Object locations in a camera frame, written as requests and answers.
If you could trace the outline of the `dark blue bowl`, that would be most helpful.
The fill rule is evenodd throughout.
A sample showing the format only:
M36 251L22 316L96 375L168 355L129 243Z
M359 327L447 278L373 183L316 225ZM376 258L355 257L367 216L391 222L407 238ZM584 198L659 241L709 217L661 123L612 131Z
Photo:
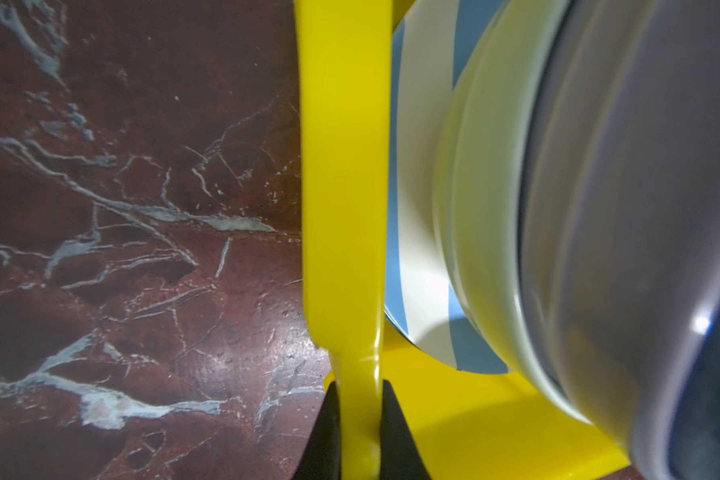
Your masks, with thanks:
M669 466L677 479L720 479L720 311L675 417Z

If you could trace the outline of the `yellow plastic bin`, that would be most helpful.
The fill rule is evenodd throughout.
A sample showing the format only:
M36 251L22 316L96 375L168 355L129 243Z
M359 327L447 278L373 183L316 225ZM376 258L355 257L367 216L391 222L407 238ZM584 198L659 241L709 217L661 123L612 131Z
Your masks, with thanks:
M598 479L626 457L520 373L474 374L385 316L394 32L416 1L298 1L305 315L330 356L341 479L380 479L383 381L431 479Z

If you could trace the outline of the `lilac bowl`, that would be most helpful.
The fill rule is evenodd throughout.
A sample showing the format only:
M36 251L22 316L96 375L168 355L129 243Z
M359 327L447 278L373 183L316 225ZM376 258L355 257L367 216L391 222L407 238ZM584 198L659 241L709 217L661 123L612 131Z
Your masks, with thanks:
M648 479L720 311L720 1L574 1L526 154L520 268L552 379Z

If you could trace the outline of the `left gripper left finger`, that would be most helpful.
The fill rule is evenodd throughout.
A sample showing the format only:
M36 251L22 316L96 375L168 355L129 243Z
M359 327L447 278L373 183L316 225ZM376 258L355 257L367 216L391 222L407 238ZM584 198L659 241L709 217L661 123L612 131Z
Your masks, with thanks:
M336 382L332 382L325 394L292 480L340 479L340 408Z

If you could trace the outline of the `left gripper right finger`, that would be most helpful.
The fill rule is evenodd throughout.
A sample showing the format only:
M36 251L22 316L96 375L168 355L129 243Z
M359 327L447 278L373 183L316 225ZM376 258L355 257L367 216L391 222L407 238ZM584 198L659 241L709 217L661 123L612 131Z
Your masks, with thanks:
M383 381L381 480L430 480L392 384Z

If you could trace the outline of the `light green bowl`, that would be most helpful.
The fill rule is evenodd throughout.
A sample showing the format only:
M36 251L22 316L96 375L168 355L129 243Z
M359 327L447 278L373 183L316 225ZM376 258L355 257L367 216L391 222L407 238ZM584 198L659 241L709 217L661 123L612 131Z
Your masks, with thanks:
M529 128L567 1L506 1L455 84L433 180L433 221L470 323L507 367L572 418L586 417L536 352L521 298L518 227Z

